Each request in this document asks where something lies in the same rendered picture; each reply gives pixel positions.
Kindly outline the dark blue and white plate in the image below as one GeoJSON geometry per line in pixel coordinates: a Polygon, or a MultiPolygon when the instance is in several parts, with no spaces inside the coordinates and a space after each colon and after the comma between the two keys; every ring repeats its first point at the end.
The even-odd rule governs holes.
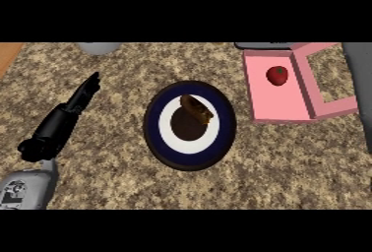
{"type": "Polygon", "coordinates": [[[168,85],[148,104],[142,130],[148,148],[165,165],[182,171],[208,168],[223,159],[235,139],[236,119],[226,95],[201,81],[180,81],[168,85]],[[210,124],[202,126],[202,136],[192,141],[179,138],[171,129],[183,95],[196,98],[214,114],[210,124]]]}

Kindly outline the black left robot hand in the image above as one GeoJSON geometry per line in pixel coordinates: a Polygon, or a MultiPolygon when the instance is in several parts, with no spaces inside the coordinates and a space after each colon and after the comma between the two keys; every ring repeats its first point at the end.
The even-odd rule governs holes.
{"type": "Polygon", "coordinates": [[[68,102],[60,103],[47,114],[32,138],[18,147],[22,160],[37,162],[55,158],[69,139],[78,116],[86,109],[94,93],[99,91],[99,73],[80,85],[68,102]]]}

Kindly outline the grey appliance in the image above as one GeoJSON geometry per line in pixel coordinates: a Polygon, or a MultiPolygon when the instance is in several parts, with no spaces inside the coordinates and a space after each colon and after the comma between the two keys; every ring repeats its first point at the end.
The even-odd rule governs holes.
{"type": "Polygon", "coordinates": [[[372,154],[372,42],[344,42],[368,152],[372,154]]]}

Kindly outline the pale grey round container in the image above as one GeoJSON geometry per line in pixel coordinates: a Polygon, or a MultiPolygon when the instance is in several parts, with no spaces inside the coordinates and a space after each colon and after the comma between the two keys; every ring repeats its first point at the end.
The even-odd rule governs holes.
{"type": "Polygon", "coordinates": [[[78,42],[81,50],[90,55],[105,55],[114,52],[120,46],[120,42],[78,42]]]}

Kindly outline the pink open box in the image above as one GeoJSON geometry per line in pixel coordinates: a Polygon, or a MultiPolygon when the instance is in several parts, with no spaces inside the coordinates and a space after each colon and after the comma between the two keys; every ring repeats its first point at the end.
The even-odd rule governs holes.
{"type": "Polygon", "coordinates": [[[254,123],[308,123],[357,111],[356,96],[325,102],[307,56],[335,42],[292,42],[288,50],[245,49],[244,73],[254,123]],[[288,69],[286,83],[276,87],[266,78],[275,66],[288,69]]]}

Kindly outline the brown food piece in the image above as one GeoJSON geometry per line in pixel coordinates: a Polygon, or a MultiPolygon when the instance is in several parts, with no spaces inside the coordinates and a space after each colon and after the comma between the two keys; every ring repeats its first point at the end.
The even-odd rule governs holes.
{"type": "Polygon", "coordinates": [[[205,104],[189,94],[184,94],[180,97],[180,105],[199,123],[207,125],[214,118],[214,114],[205,104]]]}

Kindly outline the dark grey flat object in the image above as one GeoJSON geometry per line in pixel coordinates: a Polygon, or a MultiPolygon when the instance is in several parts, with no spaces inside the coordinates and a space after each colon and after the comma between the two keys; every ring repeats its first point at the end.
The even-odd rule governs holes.
{"type": "Polygon", "coordinates": [[[235,42],[233,45],[238,49],[251,50],[291,50],[295,42],[235,42]]]}

